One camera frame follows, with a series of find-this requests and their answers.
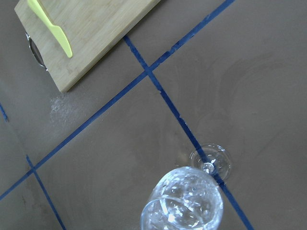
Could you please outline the bamboo cutting board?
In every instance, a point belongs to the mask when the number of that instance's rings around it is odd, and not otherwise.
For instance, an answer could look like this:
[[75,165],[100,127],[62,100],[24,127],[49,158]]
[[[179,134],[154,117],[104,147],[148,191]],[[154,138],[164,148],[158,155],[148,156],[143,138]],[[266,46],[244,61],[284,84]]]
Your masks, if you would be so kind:
[[[58,91],[67,92],[157,4],[157,0],[21,0],[14,10]],[[63,30],[72,57],[34,7]]]

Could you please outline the yellow plastic knife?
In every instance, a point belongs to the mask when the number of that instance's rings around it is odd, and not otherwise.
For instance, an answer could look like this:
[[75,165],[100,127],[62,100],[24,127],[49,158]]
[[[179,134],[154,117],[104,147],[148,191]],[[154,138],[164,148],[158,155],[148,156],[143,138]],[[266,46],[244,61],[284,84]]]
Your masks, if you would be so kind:
[[34,12],[34,14],[42,21],[42,23],[46,26],[46,28],[52,33],[56,41],[59,43],[64,53],[68,58],[73,56],[72,49],[70,43],[67,39],[62,28],[56,24],[54,24],[48,14],[45,12],[43,6],[38,0],[28,0],[28,7]]

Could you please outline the clear wine glass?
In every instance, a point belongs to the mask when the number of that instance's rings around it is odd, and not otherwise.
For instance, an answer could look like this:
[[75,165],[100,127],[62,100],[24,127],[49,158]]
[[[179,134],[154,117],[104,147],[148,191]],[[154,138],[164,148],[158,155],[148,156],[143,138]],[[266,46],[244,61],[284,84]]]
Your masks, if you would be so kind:
[[231,171],[227,151],[217,144],[205,144],[190,154],[190,165],[165,174],[149,196],[140,219],[142,230],[216,230],[224,211],[220,185],[214,175],[226,179]]

